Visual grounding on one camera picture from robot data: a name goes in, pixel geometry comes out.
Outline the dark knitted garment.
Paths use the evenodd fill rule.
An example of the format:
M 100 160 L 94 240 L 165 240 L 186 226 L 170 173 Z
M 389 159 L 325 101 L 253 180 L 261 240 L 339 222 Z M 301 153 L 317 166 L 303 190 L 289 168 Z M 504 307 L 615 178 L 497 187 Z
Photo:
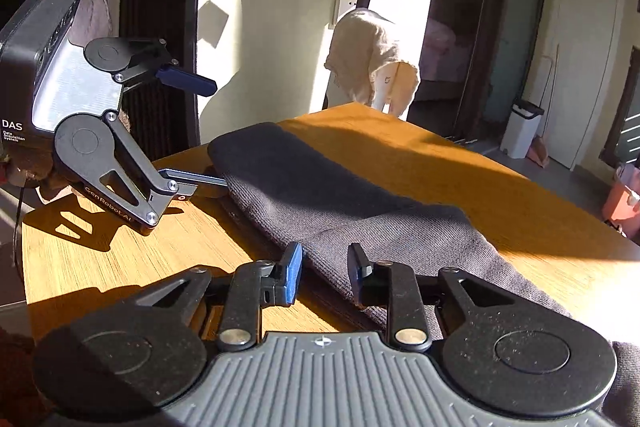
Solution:
M 218 136 L 208 156 L 244 221 L 273 246 L 302 244 L 317 296 L 352 324 L 382 329 L 386 312 L 352 298 L 347 248 L 416 274 L 458 268 L 558 313 L 564 308 L 503 259 L 454 206 L 396 195 L 322 155 L 277 124 Z

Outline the pink plastic bucket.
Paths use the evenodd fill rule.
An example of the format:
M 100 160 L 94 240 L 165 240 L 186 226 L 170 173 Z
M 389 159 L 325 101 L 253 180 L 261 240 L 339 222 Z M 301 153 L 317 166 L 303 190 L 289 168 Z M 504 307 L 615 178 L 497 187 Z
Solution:
M 620 165 L 615 170 L 602 217 L 628 239 L 639 233 L 639 169 L 635 165 Z

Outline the white trash bin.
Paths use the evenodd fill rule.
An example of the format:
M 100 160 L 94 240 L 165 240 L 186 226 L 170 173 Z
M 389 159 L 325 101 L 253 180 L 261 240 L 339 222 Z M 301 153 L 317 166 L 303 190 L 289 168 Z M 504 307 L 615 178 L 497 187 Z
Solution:
M 522 98 L 516 100 L 511 107 L 500 150 L 512 159 L 524 158 L 535 138 L 542 116 L 544 110 L 541 107 Z

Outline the beige cloth on chair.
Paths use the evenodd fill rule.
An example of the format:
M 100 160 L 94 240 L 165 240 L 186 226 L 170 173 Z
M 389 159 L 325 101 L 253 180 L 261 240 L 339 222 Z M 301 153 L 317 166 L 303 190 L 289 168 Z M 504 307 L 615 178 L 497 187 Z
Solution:
M 363 8 L 336 23 L 324 68 L 349 101 L 401 120 L 420 84 L 419 67 L 402 45 L 398 28 Z

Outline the pink bed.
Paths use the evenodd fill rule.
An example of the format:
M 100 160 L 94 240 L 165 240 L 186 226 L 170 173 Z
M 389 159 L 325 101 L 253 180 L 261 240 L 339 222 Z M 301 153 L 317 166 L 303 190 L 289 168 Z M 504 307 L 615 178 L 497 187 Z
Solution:
M 421 79 L 455 83 L 465 80 L 473 43 L 473 34 L 456 34 L 449 26 L 430 18 L 420 57 Z

